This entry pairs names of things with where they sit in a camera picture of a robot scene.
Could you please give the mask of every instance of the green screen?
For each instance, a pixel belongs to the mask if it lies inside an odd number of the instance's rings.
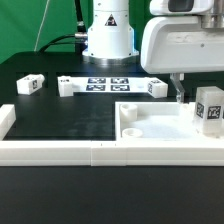
[[[129,0],[130,25],[135,30],[135,44],[141,49],[143,30],[150,19],[150,0]],[[11,55],[34,51],[47,0],[0,1],[0,63]],[[93,21],[93,0],[81,0],[87,28]],[[76,32],[74,0],[50,0],[37,50],[49,41]],[[48,51],[74,51],[74,46],[52,46]]]

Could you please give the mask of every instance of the white cube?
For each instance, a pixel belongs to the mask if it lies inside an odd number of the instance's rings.
[[[148,93],[154,98],[167,97],[168,85],[157,78],[147,79]]]
[[[70,76],[58,77],[58,90],[60,97],[73,96],[72,78]]]
[[[224,91],[216,86],[199,87],[196,94],[194,125],[206,135],[218,136],[222,127]]]
[[[18,94],[30,95],[38,89],[42,88],[44,76],[42,74],[34,75],[30,74],[22,79],[19,79],[17,84]]]

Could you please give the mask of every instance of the white cylinder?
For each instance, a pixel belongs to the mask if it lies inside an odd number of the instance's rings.
[[[143,132],[138,128],[127,128],[122,131],[123,138],[141,138],[142,136]]]
[[[138,107],[135,104],[122,104],[120,106],[120,116],[122,121],[136,121],[138,117]]]

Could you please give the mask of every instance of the black table surface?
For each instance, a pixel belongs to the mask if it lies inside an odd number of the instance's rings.
[[[16,91],[16,80],[43,73],[46,81],[31,96]],[[145,77],[140,65],[101,67],[73,53],[18,53],[0,65],[0,104],[15,104],[17,120],[7,140],[115,140],[116,101],[154,101],[148,94],[89,94],[60,98],[57,76]],[[175,89],[168,75],[168,98]],[[184,81],[194,100],[197,86],[223,88],[223,73],[189,74]],[[221,224],[223,167],[0,167],[0,223]]]

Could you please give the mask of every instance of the white block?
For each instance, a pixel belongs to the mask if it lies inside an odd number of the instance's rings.
[[[70,76],[58,77],[58,90],[60,97],[73,96],[72,78]]]
[[[16,114],[14,105],[4,104],[0,108],[0,140],[4,139],[15,120]]]
[[[92,142],[92,166],[125,166],[126,147],[116,142]]]
[[[30,95],[42,88],[44,76],[42,74],[30,74],[16,81],[18,94]]]
[[[133,103],[125,103],[120,106],[120,116],[124,121],[136,121],[138,117],[138,107]]]
[[[168,85],[157,78],[147,79],[148,93],[154,98],[167,97]]]
[[[91,141],[2,141],[0,166],[90,166]]]
[[[194,125],[197,131],[219,136],[224,110],[224,91],[216,86],[199,87],[196,94]]]

